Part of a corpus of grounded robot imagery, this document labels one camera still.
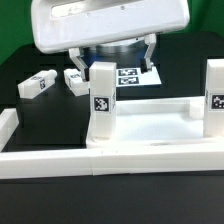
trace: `white rectangular block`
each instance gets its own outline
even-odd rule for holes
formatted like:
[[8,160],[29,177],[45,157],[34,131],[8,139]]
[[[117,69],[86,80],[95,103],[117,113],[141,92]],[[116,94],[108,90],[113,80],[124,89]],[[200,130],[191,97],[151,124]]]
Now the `white rectangular block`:
[[16,109],[5,109],[0,115],[0,152],[19,124]]
[[41,71],[18,85],[20,98],[33,99],[55,83],[57,72]]
[[224,135],[224,59],[207,62],[204,137]]
[[92,138],[110,138],[116,123],[116,63],[91,66],[90,103]]
[[75,96],[89,94],[89,82],[83,82],[81,72],[77,69],[66,69],[64,71],[65,83]]

